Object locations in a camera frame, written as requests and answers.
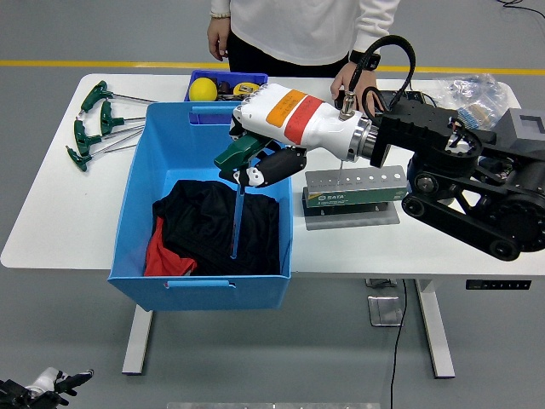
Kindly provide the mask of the person's left hand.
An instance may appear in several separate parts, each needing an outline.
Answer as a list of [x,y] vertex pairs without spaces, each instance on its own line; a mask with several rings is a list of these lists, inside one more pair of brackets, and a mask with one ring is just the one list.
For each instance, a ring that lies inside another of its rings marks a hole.
[[[341,89],[347,91],[352,79],[353,73],[356,70],[357,65],[351,61],[344,65],[344,67],[337,73],[331,86],[330,93],[331,99],[336,100]],[[357,108],[363,111],[362,94],[368,87],[376,87],[376,74],[374,71],[362,71],[359,77],[359,81],[354,86],[354,93],[357,101]]]

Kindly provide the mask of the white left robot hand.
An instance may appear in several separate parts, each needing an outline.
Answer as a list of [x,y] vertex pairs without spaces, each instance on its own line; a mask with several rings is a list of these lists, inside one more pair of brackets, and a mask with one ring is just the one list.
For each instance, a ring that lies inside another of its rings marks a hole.
[[77,391],[75,388],[88,382],[94,374],[93,369],[69,375],[67,372],[48,367],[26,388],[30,390],[31,397],[34,400],[48,392],[52,392],[55,397],[60,397],[61,394],[76,396]]

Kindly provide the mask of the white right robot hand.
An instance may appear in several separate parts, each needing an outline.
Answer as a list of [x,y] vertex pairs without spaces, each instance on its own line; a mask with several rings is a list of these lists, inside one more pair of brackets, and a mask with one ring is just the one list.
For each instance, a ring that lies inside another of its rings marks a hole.
[[354,162],[367,120],[341,119],[330,103],[300,90],[265,84],[232,112],[232,143],[214,159],[220,177],[243,187],[269,187],[303,170],[306,152],[323,148]]

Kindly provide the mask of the person's right hand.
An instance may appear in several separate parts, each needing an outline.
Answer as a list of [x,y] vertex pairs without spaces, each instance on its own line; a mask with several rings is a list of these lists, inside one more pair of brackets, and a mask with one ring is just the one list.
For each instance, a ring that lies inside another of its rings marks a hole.
[[228,57],[227,39],[231,32],[231,19],[229,17],[211,18],[207,30],[207,38],[210,54],[218,61]]

